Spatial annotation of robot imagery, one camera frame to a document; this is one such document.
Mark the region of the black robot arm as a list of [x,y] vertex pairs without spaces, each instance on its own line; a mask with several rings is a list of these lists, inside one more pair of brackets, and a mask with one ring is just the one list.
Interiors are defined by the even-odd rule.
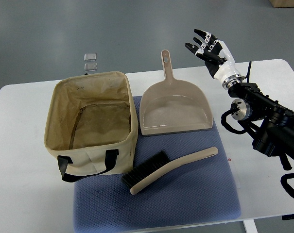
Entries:
[[255,83],[234,80],[226,85],[234,98],[221,124],[235,134],[247,133],[253,138],[254,150],[268,157],[280,157],[285,170],[288,158],[294,160],[294,111],[264,95]]

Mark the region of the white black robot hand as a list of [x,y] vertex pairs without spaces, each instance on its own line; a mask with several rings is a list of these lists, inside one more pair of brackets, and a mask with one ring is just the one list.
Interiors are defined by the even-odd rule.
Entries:
[[220,81],[225,89],[240,83],[243,77],[235,68],[235,60],[224,41],[199,29],[195,29],[194,33],[202,39],[194,37],[195,44],[185,43],[185,47],[205,62],[211,77]]

